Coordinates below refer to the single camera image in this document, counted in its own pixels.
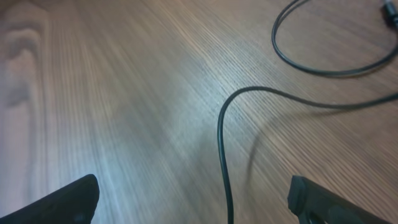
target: wooden table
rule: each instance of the wooden table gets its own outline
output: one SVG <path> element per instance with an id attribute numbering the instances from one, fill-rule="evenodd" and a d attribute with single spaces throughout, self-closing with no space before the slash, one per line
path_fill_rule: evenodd
<path id="1" fill-rule="evenodd" d="M 398 63 L 349 79 L 281 61 L 271 29 L 290 0 L 34 0 L 2 17 L 0 216 L 92 173 L 93 223 L 226 223 L 216 146 L 223 101 L 265 85 L 325 103 L 393 93 Z M 310 1 L 281 25 L 292 59 L 339 70 L 396 43 L 379 1 Z M 236 223 L 298 223 L 304 175 L 398 219 L 397 103 L 335 113 L 266 93 L 225 119 Z"/>

